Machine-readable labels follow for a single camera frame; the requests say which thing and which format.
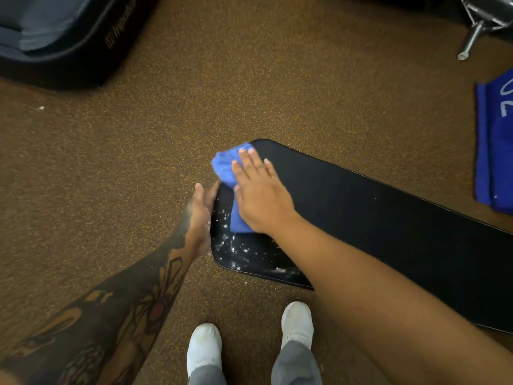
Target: forearm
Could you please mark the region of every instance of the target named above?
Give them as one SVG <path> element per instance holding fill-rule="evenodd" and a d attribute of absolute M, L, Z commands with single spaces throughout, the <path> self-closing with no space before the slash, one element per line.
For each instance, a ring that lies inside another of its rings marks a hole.
<path fill-rule="evenodd" d="M 0 368 L 24 384 L 131 383 L 196 255 L 189 219 L 190 211 L 162 246 L 62 309 Z"/>
<path fill-rule="evenodd" d="M 293 215 L 272 236 L 393 382 L 500 384 L 513 378 L 506 349 L 376 258 Z"/>

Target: pants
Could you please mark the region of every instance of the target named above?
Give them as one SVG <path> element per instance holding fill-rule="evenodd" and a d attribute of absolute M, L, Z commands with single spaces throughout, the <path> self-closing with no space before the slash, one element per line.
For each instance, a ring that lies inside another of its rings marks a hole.
<path fill-rule="evenodd" d="M 189 385 L 226 385 L 226 380 L 221 369 L 207 365 L 191 373 Z M 322 385 L 311 351 L 299 342 L 287 343 L 274 363 L 271 385 Z"/>

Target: person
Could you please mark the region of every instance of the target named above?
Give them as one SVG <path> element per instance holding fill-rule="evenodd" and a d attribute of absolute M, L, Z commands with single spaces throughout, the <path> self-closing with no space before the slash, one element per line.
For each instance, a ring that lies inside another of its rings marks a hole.
<path fill-rule="evenodd" d="M 254 149 L 233 162 L 240 215 L 271 236 L 304 272 L 347 336 L 394 384 L 503 385 L 513 355 L 428 292 L 374 257 L 324 233 L 294 210 L 271 162 Z M 1 384 L 130 384 L 148 356 L 191 262 L 207 252 L 218 183 L 196 185 L 173 234 L 146 258 L 94 287 L 2 361 Z M 282 316 L 273 385 L 320 384 L 305 304 Z M 193 333 L 189 383 L 224 384 L 213 324 Z"/>

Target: rubber gym floor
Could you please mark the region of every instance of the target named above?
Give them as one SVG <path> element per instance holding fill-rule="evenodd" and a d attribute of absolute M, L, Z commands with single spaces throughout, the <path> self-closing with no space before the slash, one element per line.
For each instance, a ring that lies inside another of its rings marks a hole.
<path fill-rule="evenodd" d="M 154 249 L 218 150 L 265 137 L 513 232 L 473 200 L 473 84 L 513 47 L 364 0 L 161 0 L 97 91 L 0 80 L 0 353 Z M 315 294 L 191 268 L 137 383 L 185 384 L 194 328 L 215 323 L 228 383 L 269 383 L 285 305 L 311 306 L 326 384 L 387 383 Z"/>

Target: cleaning rag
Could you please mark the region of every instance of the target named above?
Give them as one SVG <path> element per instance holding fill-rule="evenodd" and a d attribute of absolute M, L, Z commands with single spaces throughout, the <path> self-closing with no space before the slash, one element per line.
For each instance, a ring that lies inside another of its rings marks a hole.
<path fill-rule="evenodd" d="M 513 69 L 477 84 L 476 200 L 513 215 Z"/>
<path fill-rule="evenodd" d="M 231 169 L 231 163 L 233 160 L 237 160 L 239 163 L 239 150 L 244 148 L 249 150 L 253 148 L 251 143 L 243 143 L 240 146 L 234 147 L 227 151 L 218 152 L 215 155 L 215 158 L 212 160 L 212 167 L 214 168 L 215 174 L 219 177 L 221 182 L 230 187 L 231 189 L 237 184 L 237 180 L 235 178 L 234 172 Z M 239 214 L 239 206 L 237 204 L 237 199 L 234 197 L 234 206 L 231 209 L 231 217 L 230 217 L 230 230 L 233 233 L 253 233 L 254 231 L 249 228 L 247 223 L 242 220 Z"/>

